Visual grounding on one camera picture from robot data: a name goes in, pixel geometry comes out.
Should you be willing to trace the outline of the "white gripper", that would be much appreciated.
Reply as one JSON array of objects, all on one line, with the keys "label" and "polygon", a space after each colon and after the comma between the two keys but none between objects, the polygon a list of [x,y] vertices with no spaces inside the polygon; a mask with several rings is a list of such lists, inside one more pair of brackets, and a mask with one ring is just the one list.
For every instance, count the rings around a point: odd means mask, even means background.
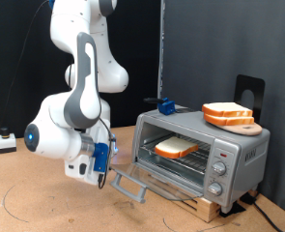
[{"label": "white gripper", "polygon": [[80,138],[79,154],[65,162],[65,173],[77,181],[103,186],[112,143],[110,122],[100,119],[88,132],[81,133]]}]

